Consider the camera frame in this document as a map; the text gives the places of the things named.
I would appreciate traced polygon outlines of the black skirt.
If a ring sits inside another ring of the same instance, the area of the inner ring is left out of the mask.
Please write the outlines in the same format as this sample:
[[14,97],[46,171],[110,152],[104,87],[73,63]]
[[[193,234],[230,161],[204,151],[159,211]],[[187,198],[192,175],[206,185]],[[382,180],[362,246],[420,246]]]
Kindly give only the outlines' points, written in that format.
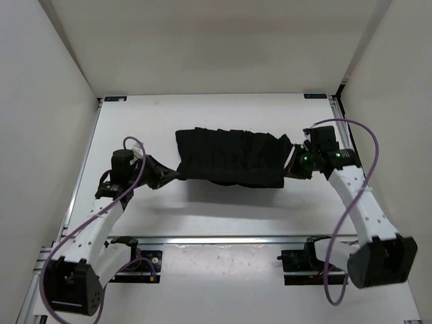
[[221,186],[283,188],[284,167],[293,148],[284,134],[244,130],[178,130],[181,180],[206,180]]

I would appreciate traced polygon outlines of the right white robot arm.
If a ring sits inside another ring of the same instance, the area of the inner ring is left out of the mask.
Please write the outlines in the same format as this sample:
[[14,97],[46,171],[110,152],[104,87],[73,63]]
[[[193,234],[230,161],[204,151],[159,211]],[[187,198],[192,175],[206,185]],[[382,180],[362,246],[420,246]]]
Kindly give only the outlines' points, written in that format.
[[354,225],[358,246],[332,244],[329,236],[311,237],[304,245],[304,264],[313,270],[326,262],[345,271],[359,289],[404,283],[408,279],[417,244],[389,221],[373,193],[364,185],[364,171],[352,149],[308,150],[295,145],[286,167],[287,177],[310,179],[322,173],[340,196]]

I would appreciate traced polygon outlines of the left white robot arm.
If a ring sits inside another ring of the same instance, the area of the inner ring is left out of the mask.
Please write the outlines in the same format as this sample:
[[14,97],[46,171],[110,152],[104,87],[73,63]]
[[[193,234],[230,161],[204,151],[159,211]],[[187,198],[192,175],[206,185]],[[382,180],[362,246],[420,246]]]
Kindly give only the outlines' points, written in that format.
[[131,236],[110,240],[109,234],[123,215],[134,190],[148,186],[158,190],[179,178],[150,155],[120,149],[103,173],[87,220],[66,236],[45,261],[40,296],[50,313],[93,316],[101,310],[105,287],[121,269],[139,267],[139,243]]

